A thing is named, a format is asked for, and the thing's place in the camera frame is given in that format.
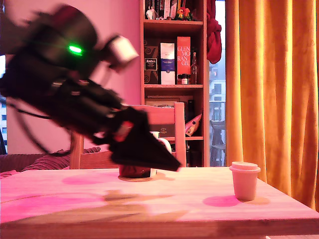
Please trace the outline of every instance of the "table surface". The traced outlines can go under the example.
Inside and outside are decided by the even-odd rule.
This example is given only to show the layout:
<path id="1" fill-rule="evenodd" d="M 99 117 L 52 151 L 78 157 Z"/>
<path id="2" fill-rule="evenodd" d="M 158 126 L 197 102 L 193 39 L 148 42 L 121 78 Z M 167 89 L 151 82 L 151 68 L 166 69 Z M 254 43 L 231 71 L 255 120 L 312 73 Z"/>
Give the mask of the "table surface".
<path id="1" fill-rule="evenodd" d="M 1 238 L 229 238 L 319 234 L 319 213 L 258 180 L 254 201 L 234 196 L 227 167 L 32 170 L 3 178 Z"/>

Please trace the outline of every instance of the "orange curtain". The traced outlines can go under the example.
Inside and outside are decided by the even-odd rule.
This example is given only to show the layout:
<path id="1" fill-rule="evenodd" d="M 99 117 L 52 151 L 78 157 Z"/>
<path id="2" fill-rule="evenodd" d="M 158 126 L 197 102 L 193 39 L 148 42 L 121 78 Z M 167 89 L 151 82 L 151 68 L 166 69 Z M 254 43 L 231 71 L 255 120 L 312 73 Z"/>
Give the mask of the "orange curtain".
<path id="1" fill-rule="evenodd" d="M 227 164 L 319 211 L 316 1 L 225 4 Z"/>

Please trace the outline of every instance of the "picture frame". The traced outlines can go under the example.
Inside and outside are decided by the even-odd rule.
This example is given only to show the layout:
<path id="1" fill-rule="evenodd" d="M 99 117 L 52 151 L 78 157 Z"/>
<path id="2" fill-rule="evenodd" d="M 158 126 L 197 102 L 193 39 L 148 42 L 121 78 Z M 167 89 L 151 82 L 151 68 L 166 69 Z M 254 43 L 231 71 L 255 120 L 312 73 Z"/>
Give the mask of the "picture frame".
<path id="1" fill-rule="evenodd" d="M 145 105 L 156 107 L 174 107 L 174 103 L 180 102 L 179 98 L 146 98 Z"/>

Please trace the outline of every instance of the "white box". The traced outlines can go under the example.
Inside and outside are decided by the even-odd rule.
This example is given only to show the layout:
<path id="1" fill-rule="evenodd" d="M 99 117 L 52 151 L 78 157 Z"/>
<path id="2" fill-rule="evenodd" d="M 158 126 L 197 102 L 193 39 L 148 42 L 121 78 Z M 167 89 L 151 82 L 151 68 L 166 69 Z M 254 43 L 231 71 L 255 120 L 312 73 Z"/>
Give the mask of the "white box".
<path id="1" fill-rule="evenodd" d="M 160 79 L 162 85 L 175 85 L 175 44 L 160 44 Z"/>

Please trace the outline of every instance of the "green led light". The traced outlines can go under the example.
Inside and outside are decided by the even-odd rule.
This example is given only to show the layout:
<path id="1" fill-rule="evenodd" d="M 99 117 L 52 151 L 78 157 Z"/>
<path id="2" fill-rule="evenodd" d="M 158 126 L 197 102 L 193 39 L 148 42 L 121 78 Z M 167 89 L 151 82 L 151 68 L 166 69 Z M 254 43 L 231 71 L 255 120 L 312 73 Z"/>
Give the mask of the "green led light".
<path id="1" fill-rule="evenodd" d="M 77 46 L 70 45 L 69 49 L 73 54 L 78 55 L 78 56 L 82 56 L 82 49 L 81 48 L 79 48 Z"/>

